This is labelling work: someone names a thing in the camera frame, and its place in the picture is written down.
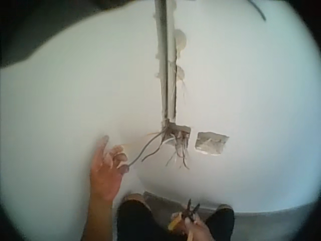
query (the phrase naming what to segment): wall cutout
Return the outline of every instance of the wall cutout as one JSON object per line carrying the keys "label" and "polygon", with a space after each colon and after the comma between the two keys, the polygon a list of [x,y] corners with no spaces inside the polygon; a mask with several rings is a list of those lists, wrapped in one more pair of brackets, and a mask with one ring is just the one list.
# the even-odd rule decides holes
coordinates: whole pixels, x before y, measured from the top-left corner
{"label": "wall cutout", "polygon": [[220,155],[229,137],[213,132],[199,132],[195,148],[204,154]]}

